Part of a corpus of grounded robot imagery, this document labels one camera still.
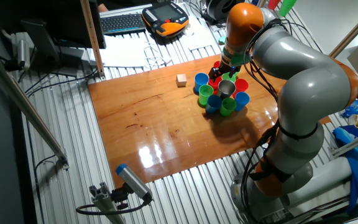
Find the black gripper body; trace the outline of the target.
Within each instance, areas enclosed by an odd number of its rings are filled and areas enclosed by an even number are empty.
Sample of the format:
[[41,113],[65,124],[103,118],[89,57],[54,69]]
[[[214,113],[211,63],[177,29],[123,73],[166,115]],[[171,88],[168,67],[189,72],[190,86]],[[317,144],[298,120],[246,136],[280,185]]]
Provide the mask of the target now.
[[[221,60],[221,61],[219,62],[218,70],[219,70],[219,73],[220,73],[220,74],[230,72],[231,69],[232,69],[232,66],[226,64],[223,60]],[[241,70],[241,67],[240,67],[240,66],[234,67],[234,71],[235,71],[235,72],[239,72],[240,70]]]

